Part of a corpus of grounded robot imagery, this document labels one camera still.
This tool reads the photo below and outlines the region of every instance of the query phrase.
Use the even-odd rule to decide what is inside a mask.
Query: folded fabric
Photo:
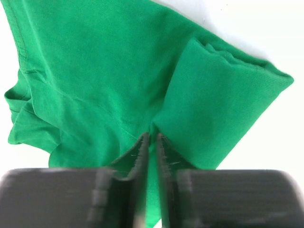
[[[1,2],[20,65],[9,143],[49,152],[50,167],[100,167],[149,132],[147,227],[160,219],[158,131],[215,169],[293,82],[148,0]]]

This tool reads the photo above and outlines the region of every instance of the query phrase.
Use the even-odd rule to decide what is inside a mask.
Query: white background
[[[304,1],[158,1],[294,77],[294,84],[262,114],[219,169],[283,170],[304,192]],[[46,152],[7,143],[12,123],[3,95],[17,82],[18,67],[15,43],[0,7],[0,176],[14,168],[48,166]]]

